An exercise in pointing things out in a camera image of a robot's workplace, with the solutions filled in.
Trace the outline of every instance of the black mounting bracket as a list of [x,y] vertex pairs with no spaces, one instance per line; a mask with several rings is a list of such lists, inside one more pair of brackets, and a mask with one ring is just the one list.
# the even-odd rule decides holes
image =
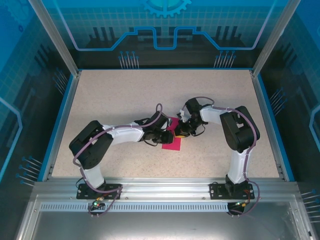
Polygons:
[[209,192],[211,200],[247,200],[248,195],[244,192],[248,190],[250,192],[250,199],[255,199],[254,189],[252,184],[246,184],[245,188],[242,188],[241,191],[236,191],[230,196],[228,189],[226,188],[225,183],[213,182],[209,184]]
[[[121,184],[104,184],[103,187],[99,187],[98,189],[101,191],[109,191],[113,189],[120,188],[122,185]],[[92,190],[87,184],[82,183],[79,184],[78,191],[76,194],[76,199],[86,199],[86,200],[95,200],[101,196],[104,196],[105,200],[113,200],[115,199],[117,195],[117,192],[111,192],[107,195],[103,193],[96,192]]]

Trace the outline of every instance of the table surface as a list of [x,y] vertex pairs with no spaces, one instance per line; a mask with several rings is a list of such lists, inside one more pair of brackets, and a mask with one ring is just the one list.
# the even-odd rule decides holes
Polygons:
[[[52,177],[81,176],[69,144],[92,120],[128,124],[151,117],[157,103],[162,103],[167,116],[176,117],[184,103],[197,96],[213,98],[217,107],[246,106],[260,131],[248,176],[279,177],[250,72],[210,69],[83,70]],[[228,173],[230,161],[222,127],[209,123],[204,134],[182,139],[180,151],[144,142],[121,143],[108,149],[100,166],[105,177],[218,178]]]

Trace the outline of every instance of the black cable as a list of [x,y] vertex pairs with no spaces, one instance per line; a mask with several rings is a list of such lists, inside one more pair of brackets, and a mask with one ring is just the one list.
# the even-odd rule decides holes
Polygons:
[[200,136],[201,134],[203,134],[203,133],[205,132],[205,130],[206,130],[206,127],[205,127],[204,124],[202,124],[202,127],[204,128],[202,132],[200,132],[200,133],[198,133],[198,134],[191,134],[191,135],[192,135],[193,137],[198,137],[198,136]]
[[84,178],[82,177],[82,178],[80,178],[78,181],[76,181],[76,183],[75,183],[76,188],[79,187],[77,184],[78,184],[82,179],[84,179]]
[[146,140],[144,140],[144,142],[145,142],[146,144],[148,144],[148,145],[152,146],[152,147],[156,147],[156,146],[158,146],[158,143],[156,143],[155,145],[153,145],[153,144],[151,144],[151,143],[147,142]]

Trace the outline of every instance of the red card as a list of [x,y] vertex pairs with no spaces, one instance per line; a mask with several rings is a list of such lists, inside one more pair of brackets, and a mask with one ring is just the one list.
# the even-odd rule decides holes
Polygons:
[[[174,130],[175,130],[176,126],[178,125],[179,118],[171,117],[171,119],[172,119],[171,126],[167,127],[167,130],[171,130],[171,132],[174,133]],[[173,143],[162,144],[162,149],[180,151],[180,146],[181,146],[181,138],[174,137]]]

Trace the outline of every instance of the enclosure wall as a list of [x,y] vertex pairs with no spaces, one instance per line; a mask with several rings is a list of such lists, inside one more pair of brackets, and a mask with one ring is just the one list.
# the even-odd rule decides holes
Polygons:
[[9,240],[37,179],[70,73],[28,1],[0,1],[0,32],[0,236]]
[[44,0],[81,69],[251,68],[287,0]]
[[[303,193],[320,189],[319,9],[318,0],[301,1],[261,71],[294,178]],[[317,215],[317,208],[314,210],[310,217]]]

